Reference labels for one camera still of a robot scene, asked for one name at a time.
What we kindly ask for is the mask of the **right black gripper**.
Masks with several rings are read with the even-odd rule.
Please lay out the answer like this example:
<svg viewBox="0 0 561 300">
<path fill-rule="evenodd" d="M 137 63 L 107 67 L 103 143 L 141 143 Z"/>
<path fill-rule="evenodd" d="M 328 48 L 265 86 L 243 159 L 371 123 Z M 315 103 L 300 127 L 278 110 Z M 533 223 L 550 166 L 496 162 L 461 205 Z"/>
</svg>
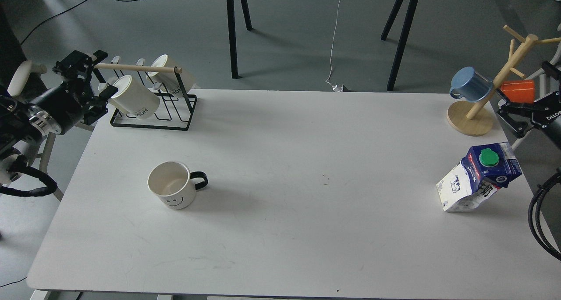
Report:
<svg viewBox="0 0 561 300">
<path fill-rule="evenodd" d="M 499 104 L 497 115 L 505 122 L 516 138 L 523 138 L 528 132 L 536 128 L 541 129 L 547 136 L 561 136 L 561 103 L 560 94 L 549 94 L 555 89 L 550 88 L 551 80 L 559 81 L 561 77 L 560 62 L 542 62 L 542 94 L 546 94 L 532 104 L 503 101 Z M 531 119 L 517 121 L 512 116 L 517 115 Z"/>
</svg>

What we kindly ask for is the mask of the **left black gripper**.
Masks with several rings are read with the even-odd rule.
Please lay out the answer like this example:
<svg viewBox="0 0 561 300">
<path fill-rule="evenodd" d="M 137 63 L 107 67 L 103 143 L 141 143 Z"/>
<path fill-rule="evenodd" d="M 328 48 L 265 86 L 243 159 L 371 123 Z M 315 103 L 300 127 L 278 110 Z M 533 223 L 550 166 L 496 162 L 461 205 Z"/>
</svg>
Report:
<svg viewBox="0 0 561 300">
<path fill-rule="evenodd" d="M 90 86 L 92 74 L 101 76 L 96 65 L 108 54 L 97 50 L 93 54 L 72 51 L 63 60 L 57 61 L 53 72 L 62 77 L 60 86 L 47 90 L 29 104 L 30 122 L 44 136 L 49 132 L 66 134 L 81 121 L 92 125 L 108 112 L 108 100 L 116 94 L 115 86 L 102 86 L 95 96 Z"/>
</svg>

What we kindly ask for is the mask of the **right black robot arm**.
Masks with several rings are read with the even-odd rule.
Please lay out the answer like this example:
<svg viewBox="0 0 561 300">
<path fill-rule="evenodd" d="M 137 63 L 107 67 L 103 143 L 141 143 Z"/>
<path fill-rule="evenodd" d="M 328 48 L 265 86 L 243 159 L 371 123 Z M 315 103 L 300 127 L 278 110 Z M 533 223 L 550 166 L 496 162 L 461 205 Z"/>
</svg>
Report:
<svg viewBox="0 0 561 300">
<path fill-rule="evenodd" d="M 557 88 L 550 90 L 547 94 L 537 98 L 533 102 L 521 102 L 513 95 L 507 95 L 503 90 L 497 90 L 497 94 L 503 100 L 497 109 L 497 116 L 507 124 L 516 138 L 524 138 L 531 131 L 541 131 L 547 137 L 551 146 L 557 151 L 555 155 L 560 156 L 560 64 L 542 62 L 542 76 L 551 78 Z M 537 186 L 537 190 L 530 200 L 527 222 L 539 246 L 549 255 L 560 261 L 560 250 L 554 242 L 551 242 L 542 227 L 543 202 L 554 187 L 560 187 L 560 161 L 551 177 Z"/>
</svg>

